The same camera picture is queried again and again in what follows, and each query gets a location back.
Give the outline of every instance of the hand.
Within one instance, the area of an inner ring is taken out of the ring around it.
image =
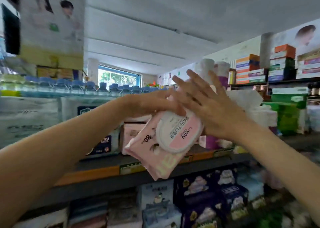
[[[174,98],[202,120],[206,135],[237,142],[246,125],[253,121],[227,96],[214,72],[209,71],[209,75],[216,93],[192,70],[188,70],[187,74],[191,79],[189,82],[177,76],[172,78],[182,89],[181,92],[173,92]]]
[[[127,117],[141,117],[154,115],[157,111],[171,111],[178,115],[185,116],[186,111],[177,101],[167,100],[173,89],[159,90],[152,93],[140,95],[127,95],[119,98],[126,104]]]

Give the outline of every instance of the window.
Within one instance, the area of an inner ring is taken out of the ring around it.
[[[99,65],[98,69],[98,79],[99,83],[105,82],[107,88],[111,84],[140,86],[141,76],[134,73],[125,72],[118,69],[108,68]]]

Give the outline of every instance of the right hand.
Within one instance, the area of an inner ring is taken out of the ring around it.
[[[239,142],[246,126],[254,124],[246,113],[226,94],[218,76],[209,71],[216,93],[210,85],[192,70],[187,71],[190,77],[185,82],[177,76],[172,79],[182,89],[174,91],[174,98],[187,109],[194,112],[202,120],[205,135],[212,135],[219,139]]]

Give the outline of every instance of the white ceiling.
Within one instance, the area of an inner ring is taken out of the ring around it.
[[[86,55],[160,74],[317,19],[319,8],[320,0],[87,0]]]

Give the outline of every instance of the ceiling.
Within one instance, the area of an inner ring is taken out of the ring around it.
[[[85,57],[160,74],[320,18],[320,0],[87,0]]]

